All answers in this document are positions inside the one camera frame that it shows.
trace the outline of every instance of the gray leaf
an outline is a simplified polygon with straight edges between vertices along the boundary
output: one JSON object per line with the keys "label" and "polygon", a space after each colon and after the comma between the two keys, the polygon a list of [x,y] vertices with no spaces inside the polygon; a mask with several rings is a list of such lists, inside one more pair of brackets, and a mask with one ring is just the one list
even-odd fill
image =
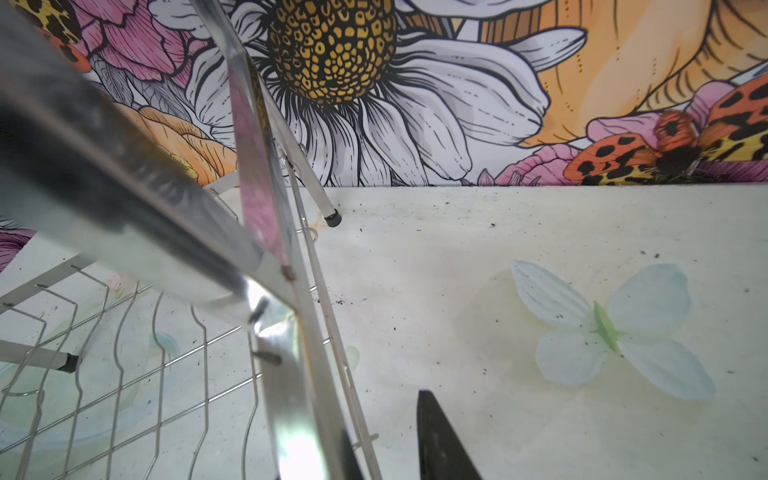
{"label": "gray leaf", "polygon": [[134,93],[128,84],[127,72],[108,64],[99,55],[91,57],[91,66],[109,96],[116,102],[130,107],[134,101]]}
{"label": "gray leaf", "polygon": [[580,28],[552,28],[523,38],[508,48],[528,61],[535,71],[544,71],[568,60],[585,43],[587,32]]}
{"label": "gray leaf", "polygon": [[129,80],[152,108],[156,108],[164,114],[192,122],[192,117],[184,108],[184,103],[187,101],[184,97],[184,91],[168,78],[163,78],[162,81],[144,81],[132,75]]}

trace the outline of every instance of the black rubber foot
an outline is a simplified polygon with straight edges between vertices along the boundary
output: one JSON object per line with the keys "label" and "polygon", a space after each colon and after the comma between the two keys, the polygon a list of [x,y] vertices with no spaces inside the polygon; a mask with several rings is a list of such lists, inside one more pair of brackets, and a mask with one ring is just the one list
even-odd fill
{"label": "black rubber foot", "polygon": [[336,227],[341,223],[341,214],[338,210],[333,215],[326,217],[326,223],[329,227]]}
{"label": "black rubber foot", "polygon": [[73,373],[78,368],[78,360],[80,359],[77,355],[72,355],[71,353],[67,354],[67,362],[58,369],[59,372],[66,372],[66,373]]}

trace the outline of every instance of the butterfly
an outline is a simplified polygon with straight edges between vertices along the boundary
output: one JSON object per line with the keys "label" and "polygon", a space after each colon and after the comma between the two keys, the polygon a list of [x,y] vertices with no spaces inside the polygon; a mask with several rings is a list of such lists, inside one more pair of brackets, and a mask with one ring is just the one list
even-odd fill
{"label": "butterfly", "polygon": [[592,380],[613,350],[668,395],[712,398],[715,385],[699,359],[668,338],[690,311],[685,273],[676,265],[648,266],[627,280],[604,308],[590,303],[546,269],[511,265],[523,304],[555,330],[542,336],[536,364],[545,379],[567,386]]}
{"label": "butterfly", "polygon": [[656,149],[633,133],[596,141],[565,168],[564,176],[583,185],[728,180],[734,170],[720,162],[768,160],[768,75],[721,98],[701,135],[688,113],[668,110],[657,120],[654,136]]}

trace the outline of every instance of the painted butterfly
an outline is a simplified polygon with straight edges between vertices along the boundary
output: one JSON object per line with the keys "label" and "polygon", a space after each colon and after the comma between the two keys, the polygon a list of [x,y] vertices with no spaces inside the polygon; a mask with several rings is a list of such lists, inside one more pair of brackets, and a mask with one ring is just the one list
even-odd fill
{"label": "painted butterfly", "polygon": [[[582,185],[739,181],[733,174],[745,164],[735,162],[768,160],[768,75],[721,98],[701,134],[688,113],[669,110],[654,136],[656,149],[639,134],[603,138],[582,151],[564,176]],[[768,163],[751,165],[760,167],[752,181],[768,177]]]}

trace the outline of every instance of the dish rack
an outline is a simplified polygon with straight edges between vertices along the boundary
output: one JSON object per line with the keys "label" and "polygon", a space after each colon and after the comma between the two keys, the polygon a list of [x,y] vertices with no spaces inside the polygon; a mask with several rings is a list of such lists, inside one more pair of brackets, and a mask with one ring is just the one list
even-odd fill
{"label": "dish rack", "polygon": [[238,156],[205,189],[0,5],[3,213],[84,252],[0,298],[2,477],[378,480],[298,177],[341,216],[221,5],[192,3]]}

